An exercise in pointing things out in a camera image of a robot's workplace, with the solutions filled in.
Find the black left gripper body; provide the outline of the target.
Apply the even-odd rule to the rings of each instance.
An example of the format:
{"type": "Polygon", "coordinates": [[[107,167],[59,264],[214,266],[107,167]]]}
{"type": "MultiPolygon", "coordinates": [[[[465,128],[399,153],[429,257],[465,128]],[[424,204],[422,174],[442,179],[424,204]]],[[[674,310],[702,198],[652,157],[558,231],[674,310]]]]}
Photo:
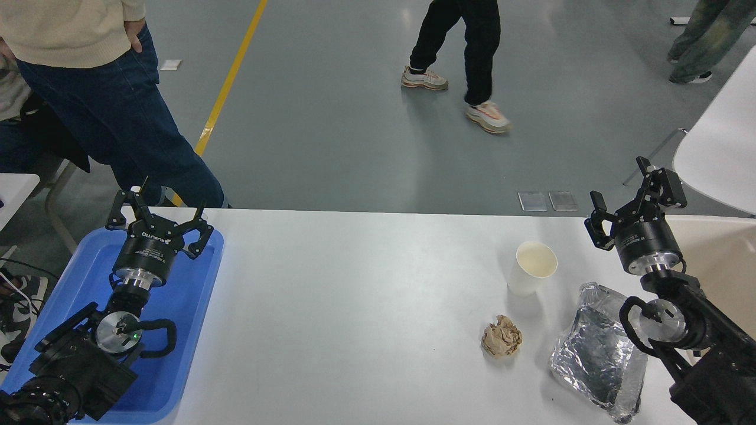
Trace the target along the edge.
{"type": "Polygon", "coordinates": [[[183,236],[175,221],[148,215],[130,223],[112,272],[124,278],[128,270],[142,270],[155,279],[167,279],[182,247],[183,236]]]}

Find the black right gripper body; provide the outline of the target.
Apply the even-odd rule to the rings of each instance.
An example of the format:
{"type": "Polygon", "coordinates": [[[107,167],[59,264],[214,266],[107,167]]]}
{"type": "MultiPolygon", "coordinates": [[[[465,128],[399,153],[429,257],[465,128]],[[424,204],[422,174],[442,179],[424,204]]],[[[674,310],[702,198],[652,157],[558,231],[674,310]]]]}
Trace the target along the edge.
{"type": "Polygon", "coordinates": [[[616,214],[612,239],[624,268],[672,268],[681,263],[681,251],[665,220],[665,209],[653,214],[616,214]]]}

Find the person's hand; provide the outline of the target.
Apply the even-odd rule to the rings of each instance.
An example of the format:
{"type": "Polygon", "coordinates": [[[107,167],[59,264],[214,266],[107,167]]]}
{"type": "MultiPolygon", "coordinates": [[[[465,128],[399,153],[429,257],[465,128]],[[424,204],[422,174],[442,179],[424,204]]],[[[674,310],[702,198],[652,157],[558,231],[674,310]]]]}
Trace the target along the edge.
{"type": "Polygon", "coordinates": [[[146,24],[146,19],[142,18],[138,21],[124,21],[123,26],[125,29],[125,35],[127,36],[131,49],[134,52],[142,52],[142,43],[139,39],[139,33],[143,30],[146,24]]]}

